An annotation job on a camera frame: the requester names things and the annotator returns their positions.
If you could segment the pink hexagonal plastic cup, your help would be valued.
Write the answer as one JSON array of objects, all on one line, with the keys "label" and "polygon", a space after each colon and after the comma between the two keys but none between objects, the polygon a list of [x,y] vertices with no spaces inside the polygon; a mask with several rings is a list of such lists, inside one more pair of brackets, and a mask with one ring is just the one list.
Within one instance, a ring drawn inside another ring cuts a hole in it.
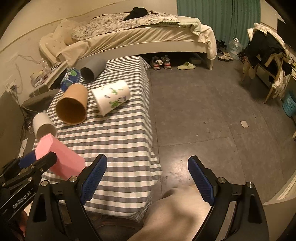
[{"label": "pink hexagonal plastic cup", "polygon": [[50,170],[63,180],[67,180],[71,176],[78,176],[86,167],[83,157],[69,149],[50,133],[43,136],[38,142],[35,149],[36,159],[41,159],[49,152],[57,155],[57,162]]}]

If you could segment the plain white cup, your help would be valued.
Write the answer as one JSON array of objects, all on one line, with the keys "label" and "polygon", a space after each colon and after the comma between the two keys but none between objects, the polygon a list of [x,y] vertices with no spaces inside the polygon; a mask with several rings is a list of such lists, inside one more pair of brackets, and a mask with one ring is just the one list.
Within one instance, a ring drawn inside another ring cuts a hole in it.
[{"label": "plain white cup", "polygon": [[57,137],[57,129],[45,111],[34,116],[33,130],[37,141],[49,133],[54,137]]}]

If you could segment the white floral print cup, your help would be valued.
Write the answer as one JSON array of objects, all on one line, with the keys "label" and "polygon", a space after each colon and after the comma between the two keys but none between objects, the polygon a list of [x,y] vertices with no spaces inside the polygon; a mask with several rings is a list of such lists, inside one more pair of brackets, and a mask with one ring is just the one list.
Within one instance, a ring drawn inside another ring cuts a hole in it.
[{"label": "white floral print cup", "polygon": [[107,115],[131,97],[128,84],[124,80],[98,87],[91,92],[102,116]]}]

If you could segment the grey cylindrical cup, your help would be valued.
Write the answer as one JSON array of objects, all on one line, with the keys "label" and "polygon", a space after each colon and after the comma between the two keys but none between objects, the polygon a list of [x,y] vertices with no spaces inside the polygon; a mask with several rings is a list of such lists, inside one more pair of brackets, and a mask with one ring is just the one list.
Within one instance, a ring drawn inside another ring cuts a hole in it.
[{"label": "grey cylindrical cup", "polygon": [[93,82],[106,68],[106,60],[95,57],[88,61],[80,70],[81,76],[87,82]]}]

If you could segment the dark grey floor cushion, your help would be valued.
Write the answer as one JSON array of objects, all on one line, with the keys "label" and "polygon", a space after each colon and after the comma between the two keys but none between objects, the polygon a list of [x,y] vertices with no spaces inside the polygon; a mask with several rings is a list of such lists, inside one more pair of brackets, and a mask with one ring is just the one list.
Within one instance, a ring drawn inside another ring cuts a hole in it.
[{"label": "dark grey floor cushion", "polygon": [[23,102],[22,109],[30,115],[35,115],[47,110],[58,91],[59,89],[53,89],[43,94],[31,97]]}]

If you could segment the person's bare knee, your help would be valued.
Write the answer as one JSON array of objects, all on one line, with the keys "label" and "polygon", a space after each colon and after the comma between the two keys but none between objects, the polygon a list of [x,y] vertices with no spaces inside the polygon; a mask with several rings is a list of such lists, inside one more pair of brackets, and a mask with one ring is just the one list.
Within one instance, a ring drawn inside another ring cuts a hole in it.
[{"label": "person's bare knee", "polygon": [[196,186],[172,188],[149,207],[142,229],[129,240],[192,240],[210,208]]}]

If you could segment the cream pillow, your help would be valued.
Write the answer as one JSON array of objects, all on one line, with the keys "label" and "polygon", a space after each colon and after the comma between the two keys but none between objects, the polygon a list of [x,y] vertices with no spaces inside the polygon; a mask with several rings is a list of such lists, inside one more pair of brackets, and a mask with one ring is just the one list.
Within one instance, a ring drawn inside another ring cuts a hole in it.
[{"label": "cream pillow", "polygon": [[76,22],[69,19],[63,19],[54,31],[54,37],[59,38],[65,45],[71,45],[75,41],[72,39],[73,30],[81,27],[85,22]]}]

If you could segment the pale green slipper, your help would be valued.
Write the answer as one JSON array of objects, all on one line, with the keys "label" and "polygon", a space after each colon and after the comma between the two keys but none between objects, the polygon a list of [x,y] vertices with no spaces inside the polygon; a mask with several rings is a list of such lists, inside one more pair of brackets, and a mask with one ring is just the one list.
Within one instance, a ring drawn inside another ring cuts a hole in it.
[{"label": "pale green slipper", "polygon": [[183,65],[179,65],[177,67],[178,70],[192,70],[195,68],[196,68],[196,66],[190,62],[185,62]]}]

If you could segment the left sneaker under bed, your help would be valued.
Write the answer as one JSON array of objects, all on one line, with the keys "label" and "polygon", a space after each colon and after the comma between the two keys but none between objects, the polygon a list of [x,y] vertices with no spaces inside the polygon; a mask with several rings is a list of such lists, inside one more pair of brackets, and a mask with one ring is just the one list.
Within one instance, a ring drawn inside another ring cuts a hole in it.
[{"label": "left sneaker under bed", "polygon": [[151,67],[153,70],[160,70],[162,65],[163,65],[163,61],[159,57],[157,56],[152,57]]}]

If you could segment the sneaker under bed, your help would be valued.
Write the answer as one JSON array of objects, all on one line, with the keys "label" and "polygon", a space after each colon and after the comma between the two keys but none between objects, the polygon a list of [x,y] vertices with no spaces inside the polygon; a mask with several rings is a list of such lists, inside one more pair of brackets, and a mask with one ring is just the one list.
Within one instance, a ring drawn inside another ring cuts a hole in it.
[{"label": "sneaker under bed", "polygon": [[157,56],[152,57],[151,67],[153,70],[160,70],[162,65],[163,65],[163,61],[159,57]]},{"label": "sneaker under bed", "polygon": [[161,57],[161,60],[163,62],[164,69],[171,69],[171,62],[170,62],[170,58],[168,57],[168,55]]}]

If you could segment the wooden chair with clothes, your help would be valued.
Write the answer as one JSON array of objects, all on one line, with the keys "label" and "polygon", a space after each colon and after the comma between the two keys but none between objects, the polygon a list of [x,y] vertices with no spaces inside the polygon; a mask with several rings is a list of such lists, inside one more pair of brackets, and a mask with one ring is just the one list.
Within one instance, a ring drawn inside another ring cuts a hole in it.
[{"label": "wooden chair with clothes", "polygon": [[283,97],[292,75],[283,39],[273,29],[260,23],[255,23],[247,32],[249,42],[245,49],[243,78],[248,76],[253,79],[258,68],[262,68],[271,82],[265,102],[277,96]]}]

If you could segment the right sneaker under bed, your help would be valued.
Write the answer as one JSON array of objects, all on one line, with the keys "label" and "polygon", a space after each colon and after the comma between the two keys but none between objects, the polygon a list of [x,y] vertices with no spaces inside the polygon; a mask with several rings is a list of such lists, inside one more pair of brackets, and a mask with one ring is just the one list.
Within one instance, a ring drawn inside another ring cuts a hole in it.
[{"label": "right sneaker under bed", "polygon": [[163,62],[164,69],[171,69],[171,62],[170,62],[170,58],[168,57],[168,55],[161,57],[161,60]]}]

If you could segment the clear water jug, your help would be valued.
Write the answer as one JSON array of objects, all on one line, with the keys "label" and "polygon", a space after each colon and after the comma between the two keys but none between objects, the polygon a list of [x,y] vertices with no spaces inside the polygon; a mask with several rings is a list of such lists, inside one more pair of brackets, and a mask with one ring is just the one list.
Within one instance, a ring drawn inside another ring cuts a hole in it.
[{"label": "clear water jug", "polygon": [[228,43],[228,52],[230,57],[234,60],[239,60],[238,54],[242,51],[243,45],[239,42],[239,40],[233,37],[232,40]]}]

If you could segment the cream bed with mattress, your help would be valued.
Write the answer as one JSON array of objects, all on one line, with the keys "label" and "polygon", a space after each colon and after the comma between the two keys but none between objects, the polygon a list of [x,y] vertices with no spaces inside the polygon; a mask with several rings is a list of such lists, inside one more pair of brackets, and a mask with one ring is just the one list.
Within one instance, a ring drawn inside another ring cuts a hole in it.
[{"label": "cream bed with mattress", "polygon": [[52,63],[67,61],[75,66],[81,59],[102,54],[105,59],[158,52],[206,53],[209,69],[217,56],[216,38],[212,28],[198,18],[177,16],[176,25],[149,25],[98,35],[65,45],[54,33],[39,41],[39,49]]}]

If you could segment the green curtain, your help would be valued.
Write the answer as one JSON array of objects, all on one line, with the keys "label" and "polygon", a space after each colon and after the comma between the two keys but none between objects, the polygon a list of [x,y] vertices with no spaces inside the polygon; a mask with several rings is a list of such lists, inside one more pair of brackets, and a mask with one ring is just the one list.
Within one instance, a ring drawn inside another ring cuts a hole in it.
[{"label": "green curtain", "polygon": [[248,28],[260,22],[260,1],[256,0],[177,0],[179,16],[199,18],[210,26],[216,40],[228,43],[236,37],[243,47],[249,42]]}]

